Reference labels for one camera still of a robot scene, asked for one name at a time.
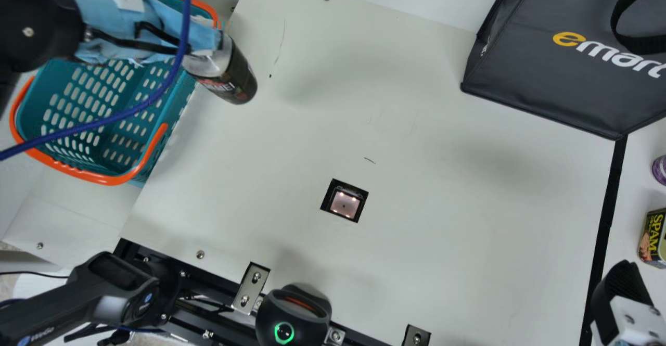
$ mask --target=black handle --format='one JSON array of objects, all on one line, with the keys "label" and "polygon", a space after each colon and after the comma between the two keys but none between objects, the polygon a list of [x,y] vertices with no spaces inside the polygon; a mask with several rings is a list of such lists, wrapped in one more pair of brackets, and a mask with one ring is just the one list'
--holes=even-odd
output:
[{"label": "black handle", "polygon": [[666,34],[650,37],[630,37],[618,33],[618,22],[622,14],[636,0],[618,0],[611,16],[611,28],[618,42],[636,55],[652,55],[666,52]]},{"label": "black handle", "polygon": [[21,73],[14,73],[6,64],[0,64],[0,119],[9,104]]}]

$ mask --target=black cable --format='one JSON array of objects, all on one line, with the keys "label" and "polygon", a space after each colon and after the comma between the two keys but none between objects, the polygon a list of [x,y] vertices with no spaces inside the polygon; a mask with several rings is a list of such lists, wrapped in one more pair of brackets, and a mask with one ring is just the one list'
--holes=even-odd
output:
[{"label": "black cable", "polygon": [[185,300],[187,300],[187,301],[197,301],[197,302],[199,302],[199,303],[203,303],[203,304],[205,304],[205,305],[214,306],[214,307],[217,308],[217,311],[215,311],[215,313],[217,313],[217,314],[219,314],[219,313],[223,313],[223,312],[232,312],[232,311],[233,311],[233,309],[228,308],[228,307],[225,306],[223,303],[217,303],[217,302],[213,302],[213,301],[207,301],[206,299],[189,298],[189,299],[185,299]]},{"label": "black cable", "polygon": [[[175,45],[176,47],[178,47],[178,45],[180,45],[180,43],[181,43],[181,41],[178,38],[173,37],[173,36],[165,33],[164,31],[162,31],[161,29],[159,29],[157,26],[155,26],[154,24],[152,24],[150,22],[141,21],[141,22],[137,23],[135,26],[136,26],[135,33],[134,33],[135,38],[140,38],[141,37],[141,31],[146,30],[146,31],[152,33],[153,35],[155,35],[156,37],[160,38],[161,40],[164,40],[165,42],[167,42],[169,44]],[[189,45],[189,44],[187,45],[187,52],[188,52],[188,54],[190,52],[192,52],[192,46]]]},{"label": "black cable", "polygon": [[64,337],[63,341],[67,343],[69,341],[74,341],[74,339],[93,336],[95,334],[100,334],[101,332],[110,332],[116,330],[116,328],[114,327],[109,327],[109,326],[97,327],[97,325],[99,324],[93,323],[81,329],[80,331],[68,334],[67,336]]},{"label": "black cable", "polygon": [[27,271],[0,272],[0,276],[4,276],[4,275],[37,275],[37,276],[48,277],[48,278],[52,278],[52,279],[69,279],[69,276],[45,275],[44,273],[27,272]]},{"label": "black cable", "polygon": [[147,43],[147,42],[140,42],[137,40],[124,40],[120,38],[116,38],[112,35],[109,35],[105,33],[102,30],[98,29],[90,29],[90,33],[92,34],[93,38],[100,38],[101,40],[105,40],[109,43],[112,43],[118,47],[127,47],[127,48],[134,48],[134,49],[140,49],[140,50],[147,50],[148,52],[155,52],[157,54],[165,54],[165,55],[175,55],[178,52],[177,47],[167,47],[164,45],[159,45],[159,44],[153,44],[153,43]]}]

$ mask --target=metal bracket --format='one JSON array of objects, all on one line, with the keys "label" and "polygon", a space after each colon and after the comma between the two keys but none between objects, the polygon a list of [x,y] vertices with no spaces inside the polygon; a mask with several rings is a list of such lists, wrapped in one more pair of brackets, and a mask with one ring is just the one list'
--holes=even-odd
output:
[{"label": "metal bracket", "polygon": [[326,341],[324,344],[328,346],[342,346],[344,341],[345,332],[336,327],[328,327],[328,334],[326,335]]},{"label": "metal bracket", "polygon": [[405,339],[402,340],[402,346],[428,346],[430,343],[430,332],[426,332],[414,325],[407,325]]},{"label": "metal bracket", "polygon": [[243,275],[243,280],[240,282],[240,289],[238,289],[231,307],[240,313],[250,315],[262,289],[264,289],[264,285],[266,285],[266,280],[270,272],[271,270],[268,268],[250,263]]}]

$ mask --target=robotic arm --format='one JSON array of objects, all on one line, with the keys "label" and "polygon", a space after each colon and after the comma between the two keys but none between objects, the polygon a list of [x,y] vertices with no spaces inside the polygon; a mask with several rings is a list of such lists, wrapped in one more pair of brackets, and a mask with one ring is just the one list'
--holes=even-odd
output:
[{"label": "robotic arm", "polygon": [[[0,114],[20,73],[64,57],[103,66],[176,54],[182,15],[157,0],[0,0]],[[183,67],[232,104],[257,92],[247,60],[226,33],[190,22]]]},{"label": "robotic arm", "polygon": [[175,300],[174,276],[158,265],[136,267],[98,254],[76,267],[64,286],[0,310],[0,344],[44,344],[86,322],[157,325],[159,309]]}]

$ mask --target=bag handle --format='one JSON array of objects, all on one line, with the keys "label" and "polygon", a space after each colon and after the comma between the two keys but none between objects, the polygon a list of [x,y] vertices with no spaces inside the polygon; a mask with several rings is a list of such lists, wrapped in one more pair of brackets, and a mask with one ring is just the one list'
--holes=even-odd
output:
[{"label": "bag handle", "polygon": [[618,42],[636,55],[652,55],[666,52],[666,35],[650,37],[630,37],[618,33],[618,22],[622,14],[635,3],[636,0],[618,0],[611,16],[611,29]]}]

